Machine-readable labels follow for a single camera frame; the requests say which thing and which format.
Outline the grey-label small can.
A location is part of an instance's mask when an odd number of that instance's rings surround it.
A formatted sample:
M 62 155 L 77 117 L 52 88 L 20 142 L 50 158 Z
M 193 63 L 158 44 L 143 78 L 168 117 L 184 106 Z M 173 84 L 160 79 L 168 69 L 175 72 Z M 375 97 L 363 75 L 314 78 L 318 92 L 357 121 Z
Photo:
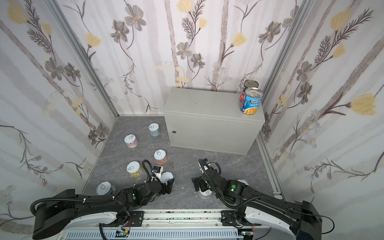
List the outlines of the grey-label small can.
M 169 180 L 173 180 L 174 175 L 171 172 L 163 172 L 161 175 L 161 182 L 167 184 Z

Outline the blue soup can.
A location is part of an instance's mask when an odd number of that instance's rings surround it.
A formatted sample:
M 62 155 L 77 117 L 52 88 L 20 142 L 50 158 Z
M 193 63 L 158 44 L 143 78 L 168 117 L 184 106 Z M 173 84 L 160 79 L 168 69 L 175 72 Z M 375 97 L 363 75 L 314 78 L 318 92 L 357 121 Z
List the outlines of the blue soup can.
M 243 114 L 253 115 L 257 112 L 264 93 L 258 88 L 246 88 L 240 110 Z

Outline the red and navy tall can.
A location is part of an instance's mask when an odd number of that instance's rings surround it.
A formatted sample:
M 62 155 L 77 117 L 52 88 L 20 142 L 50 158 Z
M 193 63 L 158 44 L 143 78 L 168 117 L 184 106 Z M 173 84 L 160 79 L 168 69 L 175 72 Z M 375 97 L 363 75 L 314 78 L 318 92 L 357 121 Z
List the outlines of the red and navy tall can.
M 242 88 L 242 92 L 241 92 L 241 95 L 240 95 L 240 102 L 243 101 L 243 98 L 244 98 L 244 95 L 245 95 L 245 91 L 247 88 L 258 88 L 259 87 L 259 83 L 257 81 L 254 81 L 254 80 L 246 80 L 243 84 L 243 88 Z

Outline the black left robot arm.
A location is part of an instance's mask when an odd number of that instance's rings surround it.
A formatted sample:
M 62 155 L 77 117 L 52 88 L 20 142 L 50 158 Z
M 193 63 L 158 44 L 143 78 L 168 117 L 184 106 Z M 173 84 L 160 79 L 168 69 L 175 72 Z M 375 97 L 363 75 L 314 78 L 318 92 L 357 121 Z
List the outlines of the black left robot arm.
M 97 222 L 101 225 L 117 227 L 131 220 L 131 212 L 152 202 L 155 197 L 170 194 L 174 179 L 164 183 L 157 177 L 159 168 L 145 169 L 147 180 L 131 188 L 114 194 L 91 196 L 78 195 L 74 189 L 65 190 L 54 197 L 34 201 L 30 206 L 35 216 L 33 239 L 41 240 L 60 233 L 70 222 L 85 216 L 112 213 L 112 219 Z

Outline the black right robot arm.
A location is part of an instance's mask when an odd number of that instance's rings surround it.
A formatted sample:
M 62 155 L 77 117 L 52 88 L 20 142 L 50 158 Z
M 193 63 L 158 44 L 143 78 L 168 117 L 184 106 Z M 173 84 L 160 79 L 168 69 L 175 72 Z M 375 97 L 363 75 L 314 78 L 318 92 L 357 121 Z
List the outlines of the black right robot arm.
M 288 225 L 296 240 L 320 240 L 335 229 L 335 222 L 331 221 L 331 230 L 323 232 L 323 220 L 332 219 L 320 215 L 310 202 L 292 203 L 271 197 L 238 180 L 226 180 L 221 176 L 221 169 L 211 167 L 207 159 L 199 159 L 198 163 L 202 170 L 201 179 L 215 197 L 234 210 L 243 222 L 253 222 L 251 213 L 246 214 L 246 211 L 259 210 Z

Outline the brown-label small can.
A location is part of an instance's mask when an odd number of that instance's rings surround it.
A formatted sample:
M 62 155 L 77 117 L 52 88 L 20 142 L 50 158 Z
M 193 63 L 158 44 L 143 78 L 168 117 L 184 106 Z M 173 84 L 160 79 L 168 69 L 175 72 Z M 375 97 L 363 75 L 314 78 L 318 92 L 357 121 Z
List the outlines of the brown-label small can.
M 206 190 L 206 191 L 202 191 L 202 190 L 199 190 L 199 195 L 202 199 L 209 199 L 212 195 L 212 191 L 211 190 Z

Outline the green small can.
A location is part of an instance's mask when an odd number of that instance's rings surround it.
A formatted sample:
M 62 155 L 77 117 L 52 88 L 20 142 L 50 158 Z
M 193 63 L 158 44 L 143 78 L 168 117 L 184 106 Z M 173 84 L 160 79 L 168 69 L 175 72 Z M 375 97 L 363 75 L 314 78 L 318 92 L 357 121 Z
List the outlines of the green small can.
M 238 180 L 239 182 L 241 182 L 241 183 L 243 183 L 243 184 L 245 184 L 245 185 L 249 185 L 249 183 L 246 181 L 246 180 Z

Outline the yellow small can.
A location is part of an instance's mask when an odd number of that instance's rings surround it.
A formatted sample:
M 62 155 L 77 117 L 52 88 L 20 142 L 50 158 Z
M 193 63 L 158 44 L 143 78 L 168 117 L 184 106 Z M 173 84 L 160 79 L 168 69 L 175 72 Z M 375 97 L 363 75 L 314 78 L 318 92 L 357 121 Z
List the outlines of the yellow small can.
M 131 175 L 131 177 L 138 177 L 142 173 L 141 164 L 137 161 L 130 162 L 126 167 L 127 172 Z

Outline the orange small can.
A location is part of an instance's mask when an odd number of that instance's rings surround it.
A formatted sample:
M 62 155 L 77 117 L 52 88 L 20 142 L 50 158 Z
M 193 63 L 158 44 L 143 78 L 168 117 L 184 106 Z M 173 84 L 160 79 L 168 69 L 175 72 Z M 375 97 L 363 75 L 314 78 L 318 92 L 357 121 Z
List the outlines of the orange small can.
M 156 150 L 154 152 L 154 159 L 157 161 L 159 165 L 163 165 L 167 162 L 167 155 L 165 150 Z

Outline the white can near left base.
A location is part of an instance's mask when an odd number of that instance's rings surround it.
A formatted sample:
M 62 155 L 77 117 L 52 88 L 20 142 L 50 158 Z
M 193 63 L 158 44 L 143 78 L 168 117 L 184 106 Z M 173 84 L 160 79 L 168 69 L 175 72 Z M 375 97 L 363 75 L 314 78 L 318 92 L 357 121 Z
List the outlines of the white can near left base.
M 96 188 L 96 193 L 99 196 L 104 195 L 112 195 L 116 192 L 115 186 L 113 186 L 110 182 L 102 182 Z

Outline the pink small can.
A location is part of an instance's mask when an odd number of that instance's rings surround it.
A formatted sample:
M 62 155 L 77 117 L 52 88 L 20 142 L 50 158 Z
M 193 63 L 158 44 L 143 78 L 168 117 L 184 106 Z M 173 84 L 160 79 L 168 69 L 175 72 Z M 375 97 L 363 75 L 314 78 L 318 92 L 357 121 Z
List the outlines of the pink small can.
M 138 140 L 133 134 L 125 136 L 124 142 L 129 148 L 135 148 L 138 145 Z

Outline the teal small can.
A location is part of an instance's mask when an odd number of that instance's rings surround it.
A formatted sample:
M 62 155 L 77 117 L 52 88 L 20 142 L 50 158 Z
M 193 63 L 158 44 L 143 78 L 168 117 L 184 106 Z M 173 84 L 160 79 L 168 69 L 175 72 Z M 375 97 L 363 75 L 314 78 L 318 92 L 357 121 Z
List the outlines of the teal small can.
M 156 137 L 160 134 L 160 127 L 157 123 L 151 123 L 148 127 L 151 136 Z

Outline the grey metal cabinet box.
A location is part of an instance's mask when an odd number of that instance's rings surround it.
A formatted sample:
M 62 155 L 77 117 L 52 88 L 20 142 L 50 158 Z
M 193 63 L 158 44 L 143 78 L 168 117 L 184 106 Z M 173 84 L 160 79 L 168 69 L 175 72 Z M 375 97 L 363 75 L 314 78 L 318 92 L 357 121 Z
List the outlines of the grey metal cabinet box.
M 172 88 L 163 112 L 172 147 L 247 155 L 265 117 L 262 106 L 246 115 L 240 95 Z

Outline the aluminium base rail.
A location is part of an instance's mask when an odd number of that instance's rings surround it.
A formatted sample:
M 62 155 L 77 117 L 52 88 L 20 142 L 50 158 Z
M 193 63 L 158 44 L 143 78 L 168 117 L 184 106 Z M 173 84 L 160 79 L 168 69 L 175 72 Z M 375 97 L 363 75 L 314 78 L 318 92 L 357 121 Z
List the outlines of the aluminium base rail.
M 132 223 L 126 227 L 83 226 L 63 230 L 57 240 L 70 230 L 99 230 L 102 240 L 107 240 L 103 230 L 121 230 L 128 234 L 132 229 L 236 229 L 243 240 L 264 239 L 271 232 L 270 227 L 259 224 L 238 224 L 232 213 L 222 210 L 145 210 L 132 215 Z

